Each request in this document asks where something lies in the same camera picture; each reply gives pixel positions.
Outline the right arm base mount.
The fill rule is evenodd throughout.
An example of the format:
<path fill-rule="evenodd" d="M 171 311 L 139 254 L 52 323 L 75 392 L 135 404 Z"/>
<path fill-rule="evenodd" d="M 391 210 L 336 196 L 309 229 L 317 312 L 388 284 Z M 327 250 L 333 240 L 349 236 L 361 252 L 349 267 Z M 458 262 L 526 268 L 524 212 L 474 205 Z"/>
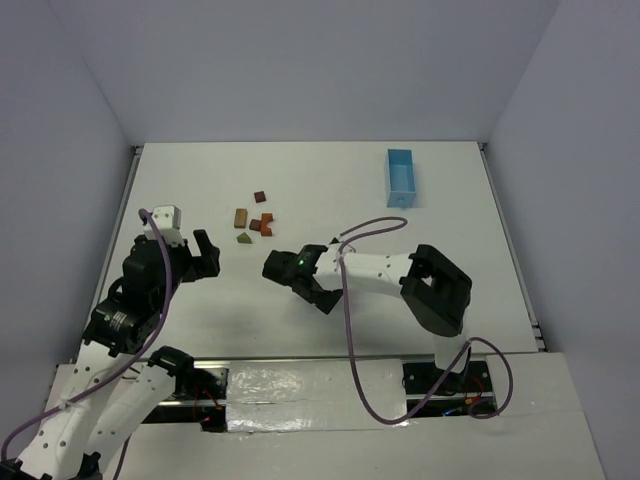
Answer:
<path fill-rule="evenodd" d="M 406 393 L 406 410 L 414 409 L 440 378 L 443 370 L 433 361 L 402 361 L 402 385 Z M 462 373 L 451 373 L 414 415 L 414 418 L 440 418 L 473 414 L 486 417 L 498 407 L 488 365 L 485 360 L 471 360 Z"/>

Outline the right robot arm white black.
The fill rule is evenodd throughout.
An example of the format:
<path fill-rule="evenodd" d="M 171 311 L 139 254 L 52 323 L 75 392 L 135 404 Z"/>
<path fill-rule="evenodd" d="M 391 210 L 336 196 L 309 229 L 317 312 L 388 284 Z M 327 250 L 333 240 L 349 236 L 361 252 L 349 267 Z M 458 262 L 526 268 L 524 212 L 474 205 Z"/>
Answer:
<path fill-rule="evenodd" d="M 464 318 L 472 281 L 433 246 L 395 255 L 362 254 L 337 241 L 308 244 L 298 253 L 273 250 L 262 276 L 290 288 L 324 314 L 331 313 L 345 291 L 401 299 L 434 336 L 436 367 L 458 375 L 466 369 Z"/>

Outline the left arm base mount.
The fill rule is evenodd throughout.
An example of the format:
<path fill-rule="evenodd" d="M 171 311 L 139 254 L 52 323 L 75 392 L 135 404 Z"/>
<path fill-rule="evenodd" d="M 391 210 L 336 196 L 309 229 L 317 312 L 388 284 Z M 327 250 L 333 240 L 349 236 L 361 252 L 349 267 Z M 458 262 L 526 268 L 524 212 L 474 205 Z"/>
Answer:
<path fill-rule="evenodd" d="M 227 431 L 227 368 L 197 369 L 195 379 L 179 393 L 160 402 L 144 424 L 189 424 L 204 432 Z"/>

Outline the light brown rectangular block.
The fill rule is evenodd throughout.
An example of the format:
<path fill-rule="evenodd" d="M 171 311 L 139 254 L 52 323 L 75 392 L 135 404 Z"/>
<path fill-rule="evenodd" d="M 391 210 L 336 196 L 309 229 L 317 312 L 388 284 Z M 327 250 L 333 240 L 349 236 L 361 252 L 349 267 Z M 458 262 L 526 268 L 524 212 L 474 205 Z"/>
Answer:
<path fill-rule="evenodd" d="M 238 208 L 235 211 L 234 227 L 237 229 L 244 229 L 248 221 L 248 210 L 245 208 Z"/>

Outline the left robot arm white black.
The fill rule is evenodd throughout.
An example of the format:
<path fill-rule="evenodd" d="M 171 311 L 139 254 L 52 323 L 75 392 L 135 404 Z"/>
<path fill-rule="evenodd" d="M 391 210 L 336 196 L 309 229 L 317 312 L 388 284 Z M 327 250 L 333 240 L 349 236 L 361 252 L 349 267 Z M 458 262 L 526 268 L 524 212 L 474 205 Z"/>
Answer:
<path fill-rule="evenodd" d="M 100 479 L 160 402 L 223 397 L 224 383 L 189 354 L 169 346 L 147 351 L 168 315 L 168 296 L 220 273 L 219 248 L 204 230 L 193 235 L 199 255 L 175 228 L 147 228 L 135 238 L 121 276 L 91 313 L 58 402 L 26 423 L 39 430 L 19 455 L 10 457 L 2 444 L 2 478 Z"/>

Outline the blue rectangular box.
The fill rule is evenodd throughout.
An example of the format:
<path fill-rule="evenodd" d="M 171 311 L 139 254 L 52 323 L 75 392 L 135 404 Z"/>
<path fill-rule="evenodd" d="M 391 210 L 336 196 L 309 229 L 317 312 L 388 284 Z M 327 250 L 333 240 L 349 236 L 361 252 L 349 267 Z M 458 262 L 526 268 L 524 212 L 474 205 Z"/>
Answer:
<path fill-rule="evenodd" d="M 407 149 L 388 149 L 385 161 L 386 206 L 412 208 L 417 190 L 413 155 Z"/>

